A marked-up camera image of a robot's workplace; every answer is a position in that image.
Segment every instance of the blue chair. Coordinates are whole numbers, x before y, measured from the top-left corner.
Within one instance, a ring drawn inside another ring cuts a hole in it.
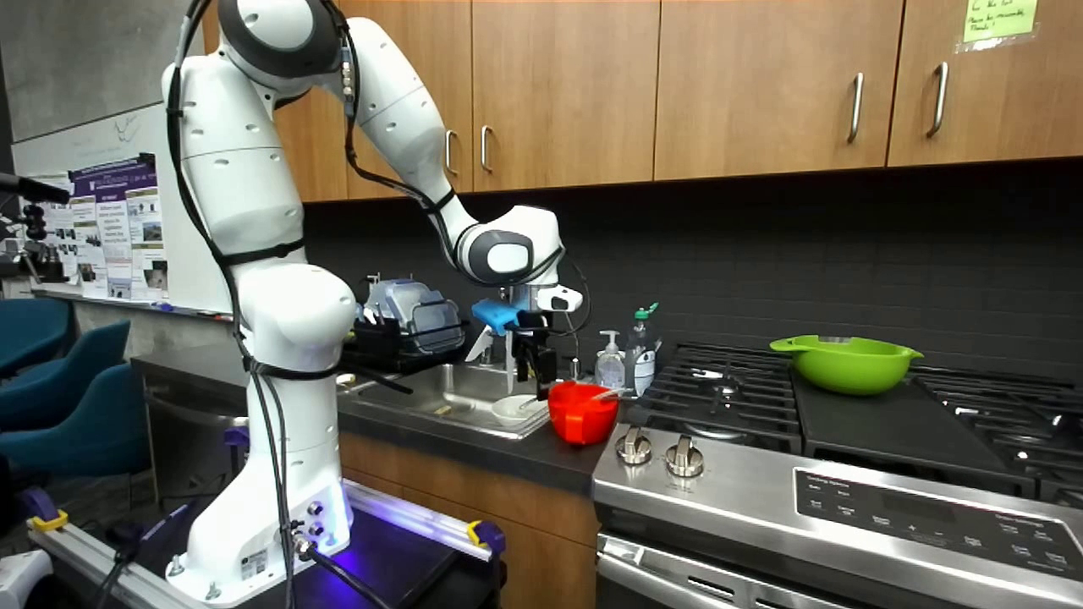
[[[118,364],[129,344],[129,323],[102,323],[84,331],[69,356],[19,370],[0,382],[0,432],[61,423],[90,380]]]
[[[0,302],[0,380],[23,364],[53,357],[76,339],[76,306],[59,298]]]
[[[0,432],[0,457],[6,457],[11,471],[19,476],[150,471],[138,372],[133,364],[109,364],[59,426]]]

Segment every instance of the upper cabinet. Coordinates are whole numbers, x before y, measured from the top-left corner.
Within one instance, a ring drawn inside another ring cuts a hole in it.
[[[658,23],[659,0],[474,0],[474,189],[648,183]]]
[[[472,189],[472,0],[340,0],[340,9],[377,21],[403,46],[448,123],[448,177]],[[395,195],[350,169],[335,95],[311,90],[284,104],[279,132],[306,201]],[[395,177],[358,129],[352,143],[362,169]]]
[[[658,180],[883,167],[903,0],[663,0]]]
[[[962,51],[968,0],[909,0],[890,167],[1083,155],[1083,3],[1036,0],[1030,36]]]

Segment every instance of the bottle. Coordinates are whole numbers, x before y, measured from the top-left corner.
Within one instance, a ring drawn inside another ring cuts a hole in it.
[[[607,386],[609,391],[622,394],[622,351],[616,344],[616,336],[618,331],[599,331],[599,336],[609,336],[609,344],[599,351],[599,360],[595,360],[595,380],[599,386]]]
[[[630,336],[630,391],[642,394],[654,382],[654,360],[659,340],[651,331],[651,315],[658,311],[658,302],[651,306],[636,306],[634,336]]]

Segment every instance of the stove knob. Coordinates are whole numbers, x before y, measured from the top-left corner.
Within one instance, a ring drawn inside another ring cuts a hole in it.
[[[648,430],[634,426],[616,442],[616,461],[626,466],[642,466],[651,461],[651,435]]]
[[[705,450],[696,450],[689,442],[689,435],[681,435],[670,450],[668,450],[668,471],[681,480],[702,476],[705,473]]]

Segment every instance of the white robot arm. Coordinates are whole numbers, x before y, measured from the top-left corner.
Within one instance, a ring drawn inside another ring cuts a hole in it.
[[[164,89],[179,195],[228,277],[250,372],[250,461],[197,518],[167,577],[197,603],[239,605],[306,569],[291,538],[335,554],[352,522],[333,372],[355,298],[306,263],[306,214],[273,132],[280,102],[335,90],[426,209],[445,257],[474,282],[514,283],[533,311],[575,311],[583,298],[560,283],[566,249],[547,209],[514,205],[492,223],[464,209],[445,177],[439,112],[384,28],[346,21],[333,0],[219,0],[219,28],[219,51],[186,56],[186,23]]]

